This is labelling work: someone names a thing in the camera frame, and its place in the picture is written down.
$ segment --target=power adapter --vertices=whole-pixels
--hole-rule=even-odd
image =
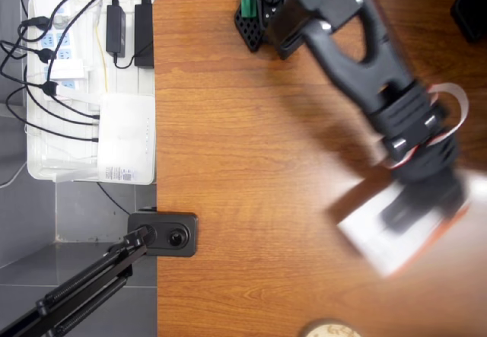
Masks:
[[[113,58],[125,57],[126,16],[118,0],[107,6],[107,53]]]
[[[152,41],[152,2],[151,0],[142,0],[140,5],[135,6],[135,58],[136,67],[153,68],[154,67],[154,45]]]

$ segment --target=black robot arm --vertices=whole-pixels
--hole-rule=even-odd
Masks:
[[[361,62],[344,54],[333,39],[355,16],[365,35]],[[447,113],[438,102],[431,103],[427,89],[408,69],[374,0],[286,0],[269,22],[266,36],[283,59],[306,43],[332,83],[383,136],[390,158],[400,164],[393,167],[399,181],[427,179],[457,158],[453,135],[430,145],[446,131]]]

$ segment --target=white label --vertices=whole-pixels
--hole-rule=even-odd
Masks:
[[[133,181],[134,171],[124,167],[105,167],[105,180]]]

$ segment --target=floor tile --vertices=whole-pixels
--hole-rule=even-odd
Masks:
[[[0,329],[34,308],[36,301],[52,289],[50,287],[0,285]]]
[[[157,288],[123,288],[91,314],[69,337],[155,337]]]
[[[135,186],[135,210],[158,206],[156,185]]]
[[[134,212],[133,185],[104,183],[102,186],[120,206]],[[59,241],[116,242],[127,233],[128,215],[96,183],[57,184],[56,208]]]
[[[57,285],[56,247],[46,246],[0,269],[0,285]]]
[[[63,283],[97,261],[112,243],[57,243],[56,265],[59,283]],[[156,258],[145,256],[133,264],[133,276],[127,285],[155,287]]]

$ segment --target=wood grain surface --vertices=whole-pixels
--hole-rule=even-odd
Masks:
[[[364,337],[487,335],[487,44],[461,37],[454,0],[378,1],[415,73],[469,94],[468,214],[381,279],[336,227],[390,182],[358,109],[306,47],[285,62],[250,53],[239,0],[157,0],[158,209],[200,226],[193,258],[158,260],[159,335],[297,337],[323,318]],[[336,39],[363,55],[356,22]]]

